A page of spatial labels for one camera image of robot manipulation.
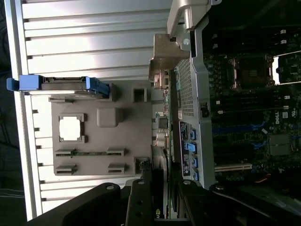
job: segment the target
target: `metal bracket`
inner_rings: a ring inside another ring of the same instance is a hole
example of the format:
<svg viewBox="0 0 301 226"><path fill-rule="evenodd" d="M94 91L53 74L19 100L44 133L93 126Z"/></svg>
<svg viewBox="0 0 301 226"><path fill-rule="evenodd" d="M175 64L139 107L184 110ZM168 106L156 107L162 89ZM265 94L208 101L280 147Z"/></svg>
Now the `metal bracket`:
<svg viewBox="0 0 301 226"><path fill-rule="evenodd" d="M193 30L211 6L221 2L222 0L173 0L167 21L167 33L170 37L174 36L182 14L186 30Z"/></svg>
<svg viewBox="0 0 301 226"><path fill-rule="evenodd" d="M176 42L170 41L168 34L155 34L154 57L150 60L149 80L154 81L160 70L172 70L183 59L190 57L190 52L182 51Z"/></svg>

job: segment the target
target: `pcie slot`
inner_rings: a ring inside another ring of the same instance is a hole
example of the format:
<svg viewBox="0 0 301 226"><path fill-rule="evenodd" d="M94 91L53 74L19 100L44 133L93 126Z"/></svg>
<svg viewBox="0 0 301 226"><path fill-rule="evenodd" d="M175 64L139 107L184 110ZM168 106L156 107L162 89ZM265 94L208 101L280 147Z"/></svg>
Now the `pcie slot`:
<svg viewBox="0 0 301 226"><path fill-rule="evenodd" d="M216 166L215 172L237 171L237 170L251 170L252 164L234 164L234 165L222 165Z"/></svg>

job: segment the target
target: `white sticker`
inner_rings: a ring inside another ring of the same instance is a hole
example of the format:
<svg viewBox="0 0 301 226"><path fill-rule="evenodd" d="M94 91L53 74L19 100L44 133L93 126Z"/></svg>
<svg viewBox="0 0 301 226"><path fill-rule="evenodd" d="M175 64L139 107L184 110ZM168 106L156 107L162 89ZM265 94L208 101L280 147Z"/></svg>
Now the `white sticker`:
<svg viewBox="0 0 301 226"><path fill-rule="evenodd" d="M265 134L268 134L268 132L265 129L262 129L262 132L264 132Z"/></svg>
<svg viewBox="0 0 301 226"><path fill-rule="evenodd" d="M288 112L282 112L282 118L287 119L288 118Z"/></svg>

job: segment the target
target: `circuit board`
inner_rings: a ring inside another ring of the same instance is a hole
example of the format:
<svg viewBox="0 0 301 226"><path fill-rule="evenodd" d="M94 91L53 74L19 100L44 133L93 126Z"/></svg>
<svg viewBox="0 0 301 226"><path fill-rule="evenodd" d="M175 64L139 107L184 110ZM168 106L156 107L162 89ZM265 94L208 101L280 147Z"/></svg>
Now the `circuit board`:
<svg viewBox="0 0 301 226"><path fill-rule="evenodd" d="M301 31L257 34L204 38L218 181L301 167Z"/></svg>

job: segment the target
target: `perforated metal grille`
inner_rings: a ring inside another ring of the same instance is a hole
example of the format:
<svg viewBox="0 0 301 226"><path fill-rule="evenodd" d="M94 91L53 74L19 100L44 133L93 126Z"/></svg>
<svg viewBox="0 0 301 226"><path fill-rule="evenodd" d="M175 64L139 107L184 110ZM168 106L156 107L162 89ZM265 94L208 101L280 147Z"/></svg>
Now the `perforated metal grille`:
<svg viewBox="0 0 301 226"><path fill-rule="evenodd" d="M189 59L180 61L177 69L181 86L182 113L183 115L194 116Z"/></svg>

